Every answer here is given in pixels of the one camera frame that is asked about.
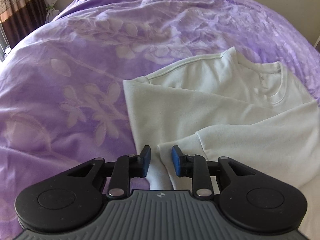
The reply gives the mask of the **purple floral bed cover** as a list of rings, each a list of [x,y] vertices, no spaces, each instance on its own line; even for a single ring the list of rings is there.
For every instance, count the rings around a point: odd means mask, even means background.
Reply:
[[[94,157],[134,153],[122,81],[235,47],[282,62],[319,99],[319,53],[253,0],[74,0],[1,65],[1,239],[21,233],[29,185]]]

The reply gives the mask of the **brown striped curtain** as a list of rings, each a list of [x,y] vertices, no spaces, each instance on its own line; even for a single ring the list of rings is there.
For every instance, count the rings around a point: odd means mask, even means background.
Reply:
[[[1,0],[1,25],[11,48],[45,24],[44,0]]]

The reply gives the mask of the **white printed t-shirt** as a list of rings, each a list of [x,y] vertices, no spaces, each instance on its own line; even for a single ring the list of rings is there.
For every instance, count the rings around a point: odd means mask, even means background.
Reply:
[[[252,63],[235,48],[190,57],[123,82],[136,149],[151,147],[153,190],[187,189],[171,149],[231,157],[301,187],[319,174],[319,107],[282,65]]]

